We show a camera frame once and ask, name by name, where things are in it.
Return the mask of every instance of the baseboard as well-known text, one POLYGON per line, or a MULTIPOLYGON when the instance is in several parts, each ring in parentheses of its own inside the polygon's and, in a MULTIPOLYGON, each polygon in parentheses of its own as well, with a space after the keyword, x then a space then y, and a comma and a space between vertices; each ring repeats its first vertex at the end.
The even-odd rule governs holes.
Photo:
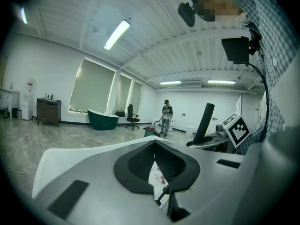
POLYGON ((73 124, 73 125, 90 125, 90 123, 86 123, 86 122, 67 122, 67 121, 61 121, 60 123, 73 124))
MULTIPOLYGON (((135 125, 145 125, 145 124, 151 124, 150 122, 142 122, 142 123, 136 123, 135 125)), ((117 124, 118 126, 121 126, 121 125, 130 125, 130 123, 118 123, 117 124)))
POLYGON ((177 128, 173 128, 174 130, 176 130, 176 131, 179 131, 179 132, 183 132, 183 133, 185 133, 186 131, 184 131, 184 130, 181 130, 181 129, 177 129, 177 128))
MULTIPOLYGON (((60 121, 60 123, 63 124, 73 124, 73 125, 90 125, 90 123, 87 122, 68 122, 68 121, 60 121)), ((130 123, 118 123, 118 126, 121 125, 129 125, 130 123)), ((150 122, 142 122, 142 123, 136 123, 136 125, 144 125, 144 124, 151 124, 150 122)))

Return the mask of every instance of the marble floor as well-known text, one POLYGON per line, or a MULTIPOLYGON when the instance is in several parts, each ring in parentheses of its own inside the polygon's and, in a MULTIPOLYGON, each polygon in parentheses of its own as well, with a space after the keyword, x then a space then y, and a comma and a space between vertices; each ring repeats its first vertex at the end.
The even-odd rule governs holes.
MULTIPOLYGON (((0 116, 1 160, 12 182, 31 196, 38 163, 47 149, 91 148, 132 141, 144 137, 143 127, 147 125, 139 126, 139 130, 117 126, 116 130, 96 131, 87 125, 61 124, 57 128, 0 116)), ((185 145, 191 138, 174 130, 167 140, 185 145)))

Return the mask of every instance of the black office chair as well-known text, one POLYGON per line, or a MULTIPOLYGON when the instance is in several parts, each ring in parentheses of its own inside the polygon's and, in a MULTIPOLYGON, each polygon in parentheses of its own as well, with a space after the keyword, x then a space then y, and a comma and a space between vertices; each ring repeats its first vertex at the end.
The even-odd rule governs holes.
POLYGON ((138 129, 139 126, 137 126, 135 123, 139 122, 140 120, 137 119, 137 117, 139 117, 139 115, 135 115, 133 114, 133 105, 129 104, 129 106, 127 107, 127 111, 128 111, 128 117, 127 117, 127 121, 130 122, 130 124, 126 125, 127 127, 132 127, 132 130, 134 130, 135 127, 137 127, 138 129))

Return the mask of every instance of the plaid shirt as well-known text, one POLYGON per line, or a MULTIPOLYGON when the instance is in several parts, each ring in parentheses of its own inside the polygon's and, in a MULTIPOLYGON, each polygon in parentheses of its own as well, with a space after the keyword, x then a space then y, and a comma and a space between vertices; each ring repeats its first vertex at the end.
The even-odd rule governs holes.
MULTIPOLYGON (((300 45, 293 25, 276 0, 238 0, 243 11, 253 22, 262 36, 260 49, 256 52, 259 68, 265 75, 269 94, 288 69, 300 45)), ((283 129, 284 120, 279 109, 269 96, 269 119, 267 135, 283 129)), ((249 146, 258 143, 263 132, 265 120, 250 129, 250 136, 240 145, 241 154, 246 154, 249 146)))

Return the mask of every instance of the man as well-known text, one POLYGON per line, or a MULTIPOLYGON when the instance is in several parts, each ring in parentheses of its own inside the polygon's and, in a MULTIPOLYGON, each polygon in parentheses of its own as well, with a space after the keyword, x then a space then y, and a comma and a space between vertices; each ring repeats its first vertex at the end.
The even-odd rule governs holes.
POLYGON ((164 137, 167 137, 169 131, 169 125, 173 116, 173 108, 169 103, 169 100, 165 100, 165 105, 162 110, 163 116, 161 121, 161 132, 159 134, 164 134, 164 137))
MULTIPOLYGON (((242 12, 247 14, 244 26, 262 36, 260 47, 256 51, 258 68, 266 77, 270 91, 279 82, 295 58, 300 46, 297 31, 285 11, 276 0, 192 0, 196 13, 208 22, 221 21, 242 12)), ((270 113, 266 135, 284 128, 280 111, 269 98, 270 113)), ((265 120, 256 128, 251 128, 251 135, 240 145, 241 154, 246 154, 249 146, 258 143, 263 132, 265 120)))

